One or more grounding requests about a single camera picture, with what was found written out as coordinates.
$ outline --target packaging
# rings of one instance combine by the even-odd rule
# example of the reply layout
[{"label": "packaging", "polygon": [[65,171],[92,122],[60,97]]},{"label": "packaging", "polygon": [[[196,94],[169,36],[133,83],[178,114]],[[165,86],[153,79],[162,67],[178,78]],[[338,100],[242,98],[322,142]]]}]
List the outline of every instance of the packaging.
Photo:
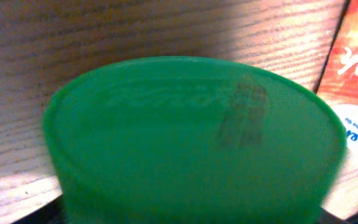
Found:
[{"label": "packaging", "polygon": [[346,127],[349,155],[324,205],[329,212],[346,218],[358,211],[358,0],[349,5],[317,95]]}]

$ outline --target green plastic lid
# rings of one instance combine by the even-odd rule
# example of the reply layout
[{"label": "green plastic lid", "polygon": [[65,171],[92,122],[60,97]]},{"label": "green plastic lid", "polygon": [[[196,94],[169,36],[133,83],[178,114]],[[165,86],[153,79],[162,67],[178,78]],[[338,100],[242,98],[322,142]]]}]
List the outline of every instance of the green plastic lid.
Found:
[{"label": "green plastic lid", "polygon": [[197,57],[90,71],[44,131],[74,223],[314,223],[346,145],[314,93]]}]

